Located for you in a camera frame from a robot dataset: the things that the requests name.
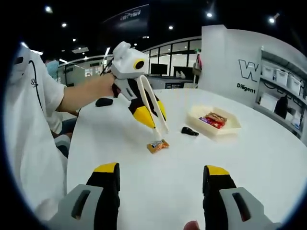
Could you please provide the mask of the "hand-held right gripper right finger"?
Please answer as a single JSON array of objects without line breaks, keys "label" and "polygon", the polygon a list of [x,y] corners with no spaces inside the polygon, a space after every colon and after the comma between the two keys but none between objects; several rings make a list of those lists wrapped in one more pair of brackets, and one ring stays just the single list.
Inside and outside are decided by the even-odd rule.
[{"label": "hand-held right gripper right finger", "polygon": [[263,204],[248,190],[237,187],[224,168],[205,165],[203,210],[207,230],[278,230],[281,223],[264,214]]}]

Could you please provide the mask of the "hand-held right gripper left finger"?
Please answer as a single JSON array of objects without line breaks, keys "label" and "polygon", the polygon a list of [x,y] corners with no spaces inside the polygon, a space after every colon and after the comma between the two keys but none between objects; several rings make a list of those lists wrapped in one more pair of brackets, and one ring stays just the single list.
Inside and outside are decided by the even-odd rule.
[{"label": "hand-held right gripper left finger", "polygon": [[48,229],[116,230],[119,191],[119,163],[98,166],[86,184],[77,185],[59,202]]}]

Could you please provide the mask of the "person's right hand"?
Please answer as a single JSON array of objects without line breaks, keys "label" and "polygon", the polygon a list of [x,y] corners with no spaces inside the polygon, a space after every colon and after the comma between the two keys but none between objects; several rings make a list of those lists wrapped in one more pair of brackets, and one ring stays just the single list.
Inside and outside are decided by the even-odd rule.
[{"label": "person's right hand", "polygon": [[200,227],[196,220],[192,220],[185,224],[183,230],[200,230]]}]

